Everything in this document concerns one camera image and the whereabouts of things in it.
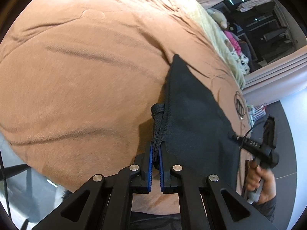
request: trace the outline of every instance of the hand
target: hand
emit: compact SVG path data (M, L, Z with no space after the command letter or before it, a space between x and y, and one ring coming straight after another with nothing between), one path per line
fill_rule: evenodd
M251 161L245 188L254 191L260 186L261 178L264 179L264 184L257 204L263 204L276 196L276 182L271 170L262 169L255 161Z

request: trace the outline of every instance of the brown blanket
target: brown blanket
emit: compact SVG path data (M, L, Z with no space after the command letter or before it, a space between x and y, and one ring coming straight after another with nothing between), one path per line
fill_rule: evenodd
M174 0L33 0L0 45L0 130L20 158L71 191L113 175L151 140L150 107L163 101L175 53L245 134L231 70ZM135 195L132 209L179 212L158 172L152 191Z

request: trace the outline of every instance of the gray floor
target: gray floor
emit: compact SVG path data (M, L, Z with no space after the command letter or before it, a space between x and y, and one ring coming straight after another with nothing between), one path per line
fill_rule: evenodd
M267 107L267 114L275 118L277 128L276 151L280 156L279 164L273 169L277 189L277 204L273 224L279 230L286 230L292 215L296 194L297 166L295 149L290 126L281 103L278 101L270 104ZM252 132L251 138L261 142L262 135L263 124L260 124Z
M0 133L0 150L4 167L23 164L24 162L12 151ZM34 169L24 171L7 179L8 195L12 220L20 229L24 220L29 220L27 230L32 229L60 203L63 187L47 181L47 177ZM0 201L6 208L3 194L3 182L0 183Z

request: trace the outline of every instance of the person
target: person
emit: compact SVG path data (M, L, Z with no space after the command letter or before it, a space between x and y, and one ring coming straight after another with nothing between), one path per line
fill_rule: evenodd
M269 221L273 222L276 207L276 182L274 174L272 170L262 169L255 161L251 161L246 177L246 190L254 191L257 189L260 186L261 179L264 179L264 184L259 201L252 205Z

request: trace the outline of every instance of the pink clothing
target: pink clothing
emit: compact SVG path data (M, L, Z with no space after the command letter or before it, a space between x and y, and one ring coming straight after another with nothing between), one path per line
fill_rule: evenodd
M237 54L239 56L241 56L242 51L241 51L241 47L240 47L239 43L237 42L237 40L232 36L232 34L229 31L224 31L224 33L227 36L227 38L229 39L229 41L231 42L231 44L233 45Z

